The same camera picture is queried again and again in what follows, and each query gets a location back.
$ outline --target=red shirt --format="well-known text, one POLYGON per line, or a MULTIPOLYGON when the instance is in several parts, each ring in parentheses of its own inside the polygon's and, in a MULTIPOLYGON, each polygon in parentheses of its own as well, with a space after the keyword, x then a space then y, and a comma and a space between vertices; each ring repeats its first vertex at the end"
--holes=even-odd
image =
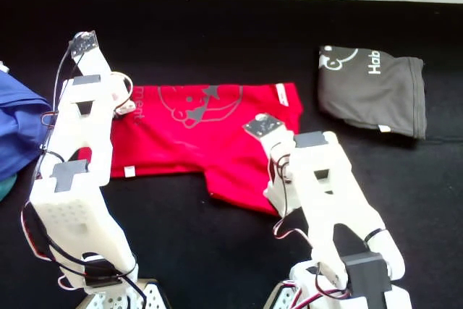
POLYGON ((243 126, 269 113, 299 131, 296 87, 281 85, 280 96, 276 85, 136 86, 137 109, 112 123, 111 176, 203 172, 212 197, 275 214, 266 155, 243 126))

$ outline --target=blue fabric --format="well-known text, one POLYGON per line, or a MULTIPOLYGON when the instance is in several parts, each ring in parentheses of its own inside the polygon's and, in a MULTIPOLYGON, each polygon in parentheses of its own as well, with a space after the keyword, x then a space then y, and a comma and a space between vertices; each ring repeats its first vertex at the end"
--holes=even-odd
POLYGON ((0 200, 5 198, 5 195, 12 189, 14 183, 16 182, 17 175, 13 175, 3 181, 0 181, 0 200))
POLYGON ((0 71, 0 181, 40 153, 46 135, 41 114, 50 109, 44 98, 0 71))

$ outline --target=gray t-shirt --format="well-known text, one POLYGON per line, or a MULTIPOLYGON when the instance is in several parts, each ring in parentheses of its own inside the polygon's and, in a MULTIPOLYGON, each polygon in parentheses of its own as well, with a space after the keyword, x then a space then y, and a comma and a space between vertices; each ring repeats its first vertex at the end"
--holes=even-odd
POLYGON ((320 109, 356 127, 425 138, 423 62, 365 48, 320 48, 320 109))

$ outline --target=tag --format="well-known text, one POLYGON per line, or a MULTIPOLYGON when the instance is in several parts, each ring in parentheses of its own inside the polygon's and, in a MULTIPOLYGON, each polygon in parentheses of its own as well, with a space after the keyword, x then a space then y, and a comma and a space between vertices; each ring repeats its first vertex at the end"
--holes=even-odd
POLYGON ((288 97, 286 95, 286 89, 282 83, 277 83, 276 92, 278 93, 278 99, 280 100, 281 105, 289 106, 288 97))
POLYGON ((378 128, 379 128, 381 133, 390 133, 392 131, 389 126, 385 126, 383 124, 379 124, 378 128))
POLYGON ((124 174, 125 174, 125 177, 134 177, 135 176, 135 166, 125 166, 124 174))

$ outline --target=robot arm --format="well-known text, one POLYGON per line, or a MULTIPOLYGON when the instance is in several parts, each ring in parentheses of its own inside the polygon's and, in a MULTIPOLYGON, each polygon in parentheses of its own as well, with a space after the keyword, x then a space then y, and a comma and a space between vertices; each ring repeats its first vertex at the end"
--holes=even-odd
MULTIPOLYGON (((304 264, 305 268, 295 267, 292 271, 292 278, 299 279, 300 286, 305 288, 306 294, 318 294, 314 287, 316 274, 310 273, 307 268, 320 268, 319 272, 323 275, 320 276, 320 283, 325 283, 325 288, 331 285, 337 289, 352 291, 352 286, 356 285, 357 280, 351 263, 362 263, 375 253, 379 254, 380 261, 384 263, 383 276, 386 275, 384 277, 388 280, 382 290, 390 292, 385 295, 386 303, 383 308, 393 308, 392 305, 396 303, 397 298, 400 298, 402 304, 400 308, 410 308, 406 291, 397 287, 387 290, 391 280, 403 277, 404 260, 382 218, 366 201, 336 135, 332 132, 294 135, 279 120, 266 114, 258 115, 256 120, 245 125, 245 129, 259 139, 270 161, 271 180, 264 195, 272 202, 280 216, 284 217, 294 209, 302 207, 307 220, 307 239, 312 246, 312 260, 309 261, 310 265, 304 264), (365 242, 371 253, 341 259, 333 241, 336 224, 348 226, 365 242)), ((365 275, 368 275, 368 271, 364 271, 363 276, 365 275)), ((342 302, 347 305, 345 303, 350 301, 352 304, 355 300, 342 302)), ((365 305, 314 308, 369 308, 365 305)))
POLYGON ((78 33, 69 51, 84 76, 63 84, 58 112, 51 115, 56 121, 38 162, 41 177, 33 178, 27 204, 42 226, 49 261, 60 266, 73 288, 90 295, 79 308, 166 309, 157 284, 138 281, 137 261, 100 189, 109 182, 113 116, 135 109, 125 86, 129 79, 110 70, 94 32, 78 33), (84 147, 92 150, 90 163, 72 160, 84 147), (140 288, 151 296, 147 299, 140 288))

